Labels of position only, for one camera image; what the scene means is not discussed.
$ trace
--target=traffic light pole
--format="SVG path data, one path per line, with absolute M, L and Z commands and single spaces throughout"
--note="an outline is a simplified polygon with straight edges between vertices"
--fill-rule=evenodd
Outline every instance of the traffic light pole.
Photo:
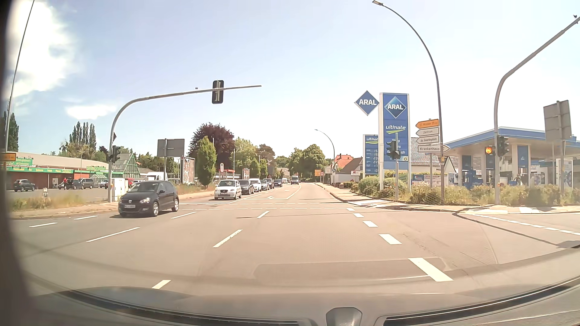
M 575 24 L 578 24 L 580 21 L 580 17 L 576 18 L 570 25 L 568 25 L 565 29 L 561 30 L 558 34 L 556 34 L 553 38 L 548 40 L 544 45 L 540 46 L 539 49 L 534 51 L 530 54 L 524 61 L 520 62 L 517 66 L 507 72 L 502 79 L 499 81 L 498 90 L 495 92 L 495 101 L 494 101 L 494 145 L 495 148 L 498 148 L 498 136 L 499 136 L 499 128 L 498 128 L 498 103 L 499 103 L 499 93 L 502 90 L 503 83 L 506 79 L 515 73 L 521 66 L 525 65 L 528 61 L 532 60 L 540 51 L 544 50 L 548 45 L 552 42 L 557 40 L 560 36 L 562 36 L 567 30 L 569 30 Z M 495 156 L 495 169 L 494 169 L 494 183 L 495 183 L 495 205 L 499 205 L 499 156 Z
M 251 86 L 236 86 L 236 87 L 225 87 L 225 88 L 210 88 L 210 89 L 199 89 L 199 90 L 191 90 L 189 92 L 181 92 L 181 93 L 171 93 L 171 94 L 163 94 L 163 95 L 154 95 L 154 96 L 147 96 L 141 97 L 138 99 L 134 99 L 128 101 L 119 112 L 117 112 L 115 118 L 113 119 L 113 124 L 111 125 L 111 136 L 109 138 L 109 152 L 113 151 L 113 134 L 115 132 L 115 125 L 117 124 L 117 120 L 119 120 L 119 116 L 125 109 L 133 103 L 143 102 L 148 100 L 156 100 L 156 99 L 164 99 L 166 97 L 174 97 L 174 96 L 181 96 L 181 95 L 189 95 L 189 94 L 197 94 L 197 93 L 207 93 L 207 92 L 214 92 L 220 90 L 229 90 L 229 89 L 242 89 L 242 88 L 255 88 L 255 87 L 262 87 L 261 85 L 251 85 Z M 108 188 L 107 188 L 107 199 L 109 202 L 113 201 L 112 191 L 111 191 L 111 180 L 113 178 L 113 163 L 109 161 L 108 164 Z

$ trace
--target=white car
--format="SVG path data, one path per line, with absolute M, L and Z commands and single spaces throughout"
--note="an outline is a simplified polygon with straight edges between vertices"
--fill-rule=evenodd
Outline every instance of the white car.
M 213 199 L 220 198 L 242 198 L 242 187 L 238 180 L 222 180 L 217 184 L 216 190 L 213 194 Z
M 261 191 L 262 190 L 262 182 L 258 178 L 251 178 L 248 179 L 250 183 L 254 185 L 254 191 Z

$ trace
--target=traffic light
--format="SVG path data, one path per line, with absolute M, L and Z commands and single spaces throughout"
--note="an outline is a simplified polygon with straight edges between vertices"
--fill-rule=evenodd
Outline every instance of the traffic light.
M 397 141 L 391 140 L 391 142 L 388 144 L 389 144 L 388 155 L 391 157 L 391 159 L 396 160 L 398 158 L 401 158 L 401 151 L 398 150 Z
M 223 81 L 213 81 L 212 88 L 223 88 Z M 222 104 L 223 103 L 223 90 L 212 92 L 212 104 Z
M 498 135 L 498 156 L 504 156 L 505 154 L 507 154 L 509 152 L 508 149 L 508 143 L 506 143 L 506 141 L 508 140 L 508 138 L 503 137 L 503 136 L 499 136 Z

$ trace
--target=cloud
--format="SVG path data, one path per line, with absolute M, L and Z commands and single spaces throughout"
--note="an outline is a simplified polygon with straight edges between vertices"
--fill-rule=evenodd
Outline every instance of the cloud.
M 8 21 L 7 67 L 8 82 L 3 98 L 10 96 L 13 70 L 16 65 L 20 41 L 31 6 L 30 0 L 16 0 Z M 75 46 L 67 25 L 56 9 L 46 2 L 35 1 L 20 54 L 13 97 L 25 96 L 33 91 L 47 91 L 77 70 L 74 64 Z
M 118 109 L 117 106 L 109 104 L 76 105 L 66 107 L 66 112 L 78 120 L 86 120 L 103 117 L 116 109 Z

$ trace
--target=parked car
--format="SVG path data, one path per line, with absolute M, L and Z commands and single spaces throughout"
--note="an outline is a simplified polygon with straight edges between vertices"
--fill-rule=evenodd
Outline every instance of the parked car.
M 240 187 L 242 187 L 242 195 L 251 195 L 254 193 L 253 183 L 250 180 L 239 180 Z
M 32 182 L 28 181 L 28 179 L 18 179 L 16 181 L 14 181 L 14 192 L 17 191 L 29 191 L 32 190 L 34 191 L 34 189 L 36 189 L 36 184 L 33 184 Z
M 262 182 L 258 178 L 250 178 L 248 179 L 250 183 L 254 185 L 254 191 L 261 191 L 262 190 Z
M 213 199 L 220 198 L 242 198 L 242 187 L 238 180 L 222 180 L 217 184 L 216 190 L 213 194 Z
M 159 215 L 160 211 L 179 210 L 179 196 L 175 186 L 169 181 L 143 181 L 129 189 L 119 200 L 119 215 L 148 214 Z
M 260 182 L 262 183 L 262 190 L 268 190 L 270 188 L 268 181 L 266 181 L 265 179 L 260 180 Z

